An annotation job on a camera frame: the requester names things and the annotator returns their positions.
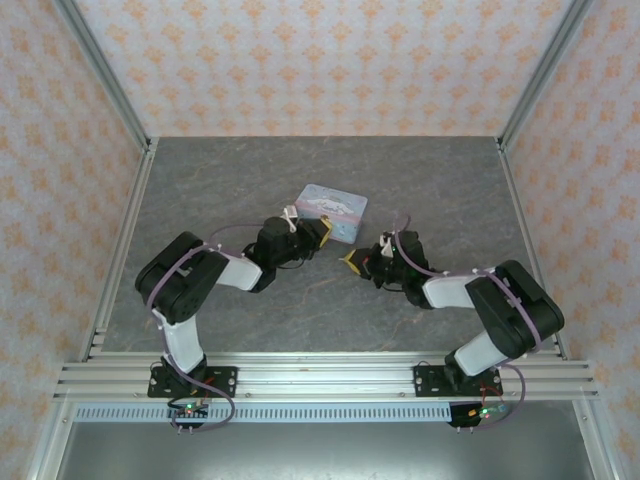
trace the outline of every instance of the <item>wire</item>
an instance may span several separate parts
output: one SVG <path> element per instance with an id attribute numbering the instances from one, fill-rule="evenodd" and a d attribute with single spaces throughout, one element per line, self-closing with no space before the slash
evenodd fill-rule
<path id="1" fill-rule="evenodd" d="M 208 390 L 212 393 L 215 393 L 217 395 L 220 395 L 222 398 L 224 398 L 225 400 L 227 400 L 227 402 L 229 402 L 229 406 L 231 407 L 231 412 L 229 413 L 229 415 L 227 415 L 226 418 L 224 418 L 223 420 L 221 420 L 220 422 L 217 423 L 212 423 L 209 425 L 203 425 L 202 427 L 200 427 L 197 431 L 198 432 L 202 432 L 205 430 L 213 430 L 215 428 L 219 428 L 222 427 L 223 425 L 226 425 L 227 423 L 229 423 L 231 421 L 231 419 L 233 418 L 233 416 L 236 413 L 236 405 L 233 402 L 233 399 L 224 391 L 213 387 L 211 385 L 207 385 L 205 383 L 202 383 L 198 380 L 196 380 L 195 378 L 190 377 L 189 375 L 187 375 L 187 373 L 183 372 L 182 369 L 180 367 L 178 367 L 176 361 L 173 358 L 173 355 L 171 354 L 171 352 L 169 351 L 169 345 L 167 343 L 167 336 L 166 333 L 164 331 L 164 326 L 162 324 L 162 320 L 160 319 L 160 317 L 158 315 L 156 315 L 156 312 L 153 310 L 153 302 L 156 299 L 156 296 L 158 295 L 158 292 L 160 292 L 160 290 L 162 289 L 162 287 L 164 287 L 164 285 L 167 283 L 167 280 L 169 280 L 169 278 L 187 261 L 189 260 L 191 257 L 193 257 L 195 254 L 200 253 L 202 251 L 208 250 L 210 248 L 210 245 L 203 243 L 202 245 L 200 245 L 199 247 L 196 247 L 194 249 L 189 250 L 187 253 L 185 253 L 175 264 L 173 264 L 173 266 L 171 266 L 171 268 L 169 268 L 169 270 L 167 270 L 167 272 L 163 275 L 163 277 L 160 279 L 160 281 L 156 284 L 156 286 L 153 288 L 153 290 L 151 291 L 151 294 L 149 295 L 149 298 L 147 299 L 147 309 L 149 310 L 149 312 L 152 315 L 152 318 L 154 318 L 156 320 L 156 323 L 158 324 L 158 328 L 160 328 L 160 330 L 162 331 L 162 343 L 164 345 L 164 351 L 165 351 L 165 358 L 167 359 L 167 362 L 169 363 L 169 365 L 171 365 L 175 371 L 178 373 L 178 375 L 180 375 L 182 378 L 184 378 L 186 381 L 188 381 L 189 383 L 200 387 L 200 388 L 204 388 L 205 390 Z M 176 424 L 175 421 L 175 417 L 176 415 L 174 414 L 172 421 L 171 421 L 171 425 L 179 430 L 178 425 Z"/>
<path id="2" fill-rule="evenodd" d="M 504 399 L 502 398 L 502 394 L 495 388 L 493 388 L 492 386 L 487 386 L 484 383 L 480 383 L 480 389 L 482 390 L 482 406 L 484 407 L 484 404 L 486 403 L 486 399 L 487 399 L 487 390 L 490 392 L 495 393 L 499 398 L 500 401 L 502 403 L 504 403 Z"/>
<path id="3" fill-rule="evenodd" d="M 407 223 L 401 230 L 396 228 L 395 223 L 393 226 L 394 239 L 396 241 L 396 248 L 398 249 L 398 252 L 400 253 L 400 256 L 402 257 L 402 259 L 405 262 L 407 262 L 407 264 L 410 267 L 412 267 L 414 270 L 417 270 L 418 272 L 424 275 L 429 275 L 431 277 L 438 277 L 438 278 L 448 277 L 450 272 L 441 273 L 441 272 L 434 272 L 432 270 L 427 270 L 425 268 L 422 268 L 420 265 L 418 265 L 413 260 L 411 260 L 411 258 L 409 258 L 409 256 L 405 253 L 404 248 L 402 248 L 402 244 L 400 243 L 400 232 L 403 232 L 404 230 L 406 230 L 410 224 L 411 224 L 411 215 L 407 215 Z M 533 339 L 535 341 L 535 347 L 532 350 L 533 353 L 540 350 L 540 347 L 542 346 L 542 339 L 540 338 L 540 333 L 538 332 L 538 329 L 533 324 L 533 321 L 531 320 L 531 317 L 529 316 L 527 311 L 520 304 L 520 301 L 518 300 L 518 298 L 513 294 L 511 290 L 509 290 L 509 287 L 507 287 L 502 280 L 500 280 L 496 275 L 491 273 L 489 270 L 474 269 L 472 273 L 478 276 L 484 276 L 489 278 L 491 281 L 493 281 L 493 283 L 495 283 L 500 288 L 500 290 L 502 290 L 502 292 L 511 301 L 513 307 L 518 311 L 518 313 L 520 314 L 524 322 L 527 324 L 527 328 L 531 331 L 531 335 L 533 335 Z"/>
<path id="4" fill-rule="evenodd" d="M 206 243 L 215 245 L 215 243 L 213 243 L 213 240 L 215 239 L 216 235 L 224 232 L 225 230 L 231 230 L 233 228 L 262 228 L 262 226 L 262 223 L 238 223 L 236 225 L 227 225 L 226 227 L 220 227 L 217 230 L 214 230 L 211 235 L 209 235 L 209 240 Z"/>
<path id="5" fill-rule="evenodd" d="M 469 431 L 473 432 L 474 430 L 487 430 L 488 428 L 493 428 L 493 427 L 495 427 L 496 425 L 499 425 L 499 424 L 503 424 L 504 425 L 504 423 L 507 421 L 507 419 L 510 419 L 510 420 L 513 419 L 515 413 L 520 409 L 520 407 L 524 403 L 525 396 L 527 395 L 527 384 L 526 384 L 526 382 L 524 380 L 524 375 L 522 374 L 520 369 L 518 367 L 514 366 L 514 365 L 510 365 L 508 363 L 504 363 L 501 366 L 505 367 L 505 368 L 510 368 L 511 370 L 516 372 L 516 374 L 520 378 L 520 384 L 522 385 L 522 393 L 520 394 L 520 400 L 518 400 L 518 403 L 516 403 L 516 406 L 513 407 L 511 410 L 509 410 L 509 412 L 507 412 L 507 414 L 504 417 L 501 417 L 500 419 L 496 420 L 495 422 L 489 423 L 488 425 L 478 425 L 477 427 L 470 427 L 470 428 L 467 428 L 465 430 L 469 430 Z"/>
<path id="6" fill-rule="evenodd" d="M 295 269 L 297 269 L 297 268 L 300 268 L 302 265 L 304 265 L 305 260 L 306 260 L 306 259 L 305 259 L 305 258 L 303 258 L 303 259 L 302 259 L 302 261 L 301 261 L 298 265 L 296 265 L 295 267 L 285 267 L 285 266 L 283 265 L 283 266 L 280 266 L 280 267 L 278 267 L 278 268 L 279 268 L 280 270 L 295 270 Z"/>
<path id="7" fill-rule="evenodd" d="M 204 382 L 204 383 L 206 383 L 207 385 L 211 385 L 211 382 L 213 382 L 213 381 L 215 380 L 215 378 L 216 378 L 216 377 L 209 377 L 207 380 L 205 380 L 205 382 Z M 204 399 L 206 400 L 206 399 L 208 398 L 208 396 L 209 396 L 209 392 L 206 392 L 206 393 L 205 393 L 205 395 L 204 395 Z M 171 407 L 171 408 L 181 409 L 181 408 L 183 408 L 183 407 L 182 407 L 181 405 L 176 405 L 176 403 L 177 403 L 177 402 L 179 402 L 180 400 L 185 399 L 185 398 L 193 398 L 193 397 L 191 397 L 190 395 L 185 395 L 184 397 L 176 397 L 176 398 L 174 398 L 174 399 L 172 399 L 172 400 L 169 400 L 169 401 L 167 402 L 167 406 L 168 406 L 168 407 Z M 200 405 L 199 407 L 197 407 L 197 408 L 193 409 L 193 411 L 194 411 L 194 412 L 195 412 L 195 411 L 198 411 L 198 410 L 200 410 L 200 409 L 201 409 L 201 408 L 203 408 L 203 407 L 206 407 L 206 405 Z"/>

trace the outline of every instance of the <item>floral wallpaper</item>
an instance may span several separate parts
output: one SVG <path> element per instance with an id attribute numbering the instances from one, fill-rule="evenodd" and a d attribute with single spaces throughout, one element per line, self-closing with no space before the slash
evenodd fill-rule
<path id="1" fill-rule="evenodd" d="M 570 0 L 80 0 L 152 136 L 498 135 Z"/>
<path id="2" fill-rule="evenodd" d="M 640 8 L 596 0 L 510 151 L 576 358 L 594 361 L 640 478 Z"/>
<path id="3" fill-rule="evenodd" d="M 1 2 L 2 478 L 80 352 L 139 155 L 53 2 Z"/>

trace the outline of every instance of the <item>purple cable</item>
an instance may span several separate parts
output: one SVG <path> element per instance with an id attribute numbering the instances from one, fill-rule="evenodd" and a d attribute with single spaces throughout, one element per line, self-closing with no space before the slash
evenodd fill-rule
<path id="1" fill-rule="evenodd" d="M 411 216 L 407 215 L 407 223 L 402 228 L 402 230 L 398 230 L 396 228 L 395 224 L 393 226 L 393 228 L 395 230 L 394 239 L 396 241 L 396 248 L 398 249 L 398 252 L 400 253 L 400 256 L 402 257 L 402 259 L 405 262 L 407 262 L 407 264 L 410 267 L 412 267 L 413 269 L 417 270 L 420 273 L 423 273 L 424 275 L 429 275 L 431 277 L 440 277 L 440 278 L 448 277 L 449 275 L 446 275 L 444 273 L 433 272 L 431 270 L 427 270 L 425 268 L 422 268 L 420 265 L 418 265 L 413 260 L 411 260 L 409 258 L 409 256 L 405 253 L 404 249 L 402 248 L 402 244 L 400 243 L 400 232 L 406 230 L 407 227 L 409 227 L 410 223 L 411 223 Z M 520 302 L 518 301 L 516 296 L 513 294 L 513 292 L 511 290 L 509 290 L 509 287 L 507 287 L 502 280 L 500 280 L 496 275 L 494 275 L 493 273 L 489 272 L 488 270 L 482 270 L 482 271 L 476 270 L 473 273 L 478 275 L 478 276 L 484 276 L 484 277 L 489 278 L 491 281 L 493 281 L 493 283 L 495 283 L 500 288 L 500 290 L 503 291 L 503 293 L 507 296 L 507 298 L 509 300 L 511 300 L 511 303 L 513 304 L 515 309 L 518 311 L 518 313 L 520 314 L 520 316 L 524 320 L 524 323 L 526 323 L 527 328 L 531 331 L 531 335 L 533 335 L 533 339 L 535 341 L 535 347 L 533 348 L 533 353 L 536 353 L 538 350 L 540 350 L 540 347 L 542 345 L 542 339 L 540 338 L 540 333 L 538 332 L 538 329 L 533 324 L 533 320 L 531 320 L 531 317 L 529 316 L 527 311 L 520 304 Z M 452 276 L 458 276 L 458 275 L 469 275 L 469 273 L 453 274 Z"/>
<path id="2" fill-rule="evenodd" d="M 403 258 L 403 260 L 405 262 L 407 262 L 407 264 L 410 267 L 412 267 L 413 269 L 417 270 L 420 273 L 423 273 L 425 275 L 429 275 L 429 276 L 432 276 L 432 277 L 440 277 L 440 278 L 449 276 L 449 275 L 446 275 L 444 273 L 433 272 L 431 270 L 427 270 L 425 268 L 422 268 L 420 265 L 418 265 L 413 260 L 411 260 L 409 258 L 409 256 L 405 253 L 404 249 L 402 248 L 402 244 L 400 243 L 400 232 L 406 230 L 409 227 L 410 223 L 411 223 L 411 215 L 407 215 L 407 223 L 405 224 L 405 226 L 401 230 L 398 230 L 396 228 L 395 223 L 394 223 L 394 226 L 393 226 L 393 229 L 395 230 L 394 239 L 396 241 L 396 248 L 398 249 L 398 252 L 400 253 L 400 256 Z M 535 353 L 538 350 L 540 350 L 540 347 L 541 347 L 541 344 L 542 344 L 542 339 L 540 338 L 540 333 L 538 332 L 538 329 L 536 329 L 535 325 L 533 324 L 533 321 L 531 320 L 531 317 L 529 316 L 527 311 L 520 304 L 520 302 L 518 301 L 516 296 L 513 294 L 513 292 L 511 292 L 511 290 L 509 290 L 509 287 L 507 287 L 502 280 L 500 280 L 496 275 L 494 275 L 493 273 L 491 273 L 488 270 L 484 270 L 484 271 L 476 270 L 473 273 L 475 273 L 476 275 L 479 275 L 479 276 L 485 276 L 485 277 L 489 278 L 490 280 L 492 280 L 493 283 L 495 283 L 504 292 L 504 294 L 507 296 L 507 298 L 509 298 L 509 300 L 511 300 L 511 303 L 516 308 L 516 310 L 518 311 L 518 313 L 520 314 L 520 316 L 522 317 L 524 322 L 527 324 L 527 328 L 531 331 L 531 335 L 533 335 L 533 338 L 534 338 L 535 343 L 536 343 L 536 345 L 535 345 L 535 347 L 533 349 L 533 352 Z M 527 394 L 527 386 L 526 386 L 526 382 L 525 382 L 525 379 L 524 379 L 524 375 L 522 374 L 522 372 L 520 371 L 520 369 L 518 367 L 516 367 L 514 365 L 510 365 L 507 362 L 508 362 L 508 360 L 505 360 L 504 362 L 498 364 L 497 366 L 510 368 L 511 370 L 516 372 L 516 374 L 520 378 L 520 383 L 522 385 L 522 394 L 520 395 L 520 400 L 518 401 L 516 406 L 509 413 L 507 413 L 507 415 L 505 415 L 504 417 L 502 417 L 498 421 L 490 423 L 489 425 L 479 425 L 477 427 L 470 428 L 469 429 L 470 431 L 473 431 L 473 430 L 486 430 L 488 428 L 493 428 L 495 425 L 497 425 L 499 423 L 503 423 L 507 418 L 512 418 L 514 413 L 520 408 L 520 406 L 524 402 L 524 397 Z"/>
<path id="3" fill-rule="evenodd" d="M 261 227 L 261 226 L 262 225 L 259 225 L 259 224 L 228 225 L 226 227 L 222 227 L 222 228 L 219 228 L 216 231 L 214 231 L 210 235 L 209 241 L 211 242 L 218 233 L 220 233 L 220 232 L 222 232 L 224 230 L 228 230 L 228 229 L 231 229 L 231 228 Z M 231 419 L 234 417 L 235 413 L 236 413 L 236 405 L 233 402 L 233 399 L 229 395 L 227 395 L 226 392 L 220 390 L 219 388 L 213 387 L 211 385 L 207 385 L 206 383 L 202 383 L 202 382 L 196 380 L 195 378 L 190 377 L 185 372 L 183 372 L 182 369 L 180 369 L 178 367 L 176 361 L 174 360 L 173 356 L 169 352 L 169 344 L 167 343 L 167 337 L 166 337 L 165 332 L 164 332 L 164 328 L 163 328 L 163 325 L 162 325 L 162 320 L 153 311 L 153 302 L 155 301 L 156 296 L 158 295 L 160 290 L 162 290 L 162 288 L 165 286 L 165 284 L 167 283 L 169 278 L 171 278 L 171 275 L 173 275 L 187 260 L 189 260 L 195 254 L 197 254 L 199 252 L 203 252 L 205 250 L 209 250 L 210 248 L 211 248 L 211 246 L 208 243 L 203 243 L 199 247 L 191 249 L 187 253 L 185 253 L 180 258 L 180 260 L 178 260 L 176 263 L 174 263 L 173 266 L 169 270 L 167 270 L 167 273 L 165 273 L 162 276 L 160 281 L 156 284 L 156 286 L 151 291 L 151 294 L 149 295 L 149 298 L 147 299 L 147 309 L 149 310 L 149 313 L 151 314 L 151 317 L 156 321 L 156 324 L 158 325 L 158 328 L 160 330 L 162 330 L 162 335 L 161 335 L 162 336 L 162 344 L 163 344 L 164 351 L 167 354 L 166 358 L 167 358 L 167 362 L 169 363 L 169 365 L 171 365 L 175 369 L 175 371 L 178 373 L 178 375 L 180 375 L 180 377 L 182 377 L 183 379 L 185 379 L 186 381 L 188 381 L 192 385 L 195 385 L 197 387 L 200 387 L 200 388 L 203 388 L 205 390 L 208 390 L 211 393 L 215 393 L 217 395 L 220 395 L 227 402 L 229 402 L 229 406 L 231 407 L 231 412 L 229 412 L 229 415 L 225 419 L 223 419 L 223 420 L 221 420 L 220 422 L 217 422 L 217 423 L 213 423 L 213 424 L 209 424 L 209 425 L 203 425 L 202 427 L 200 427 L 197 430 L 195 430 L 197 432 L 203 432 L 203 431 L 206 431 L 206 430 L 213 430 L 213 429 L 216 429 L 216 428 L 220 428 L 220 427 L 226 425 L 227 423 L 229 423 L 231 421 Z M 180 431 L 180 427 L 176 423 L 177 413 L 178 413 L 177 411 L 174 412 L 173 417 L 171 419 L 171 425 L 174 428 L 178 429 L 178 431 Z"/>

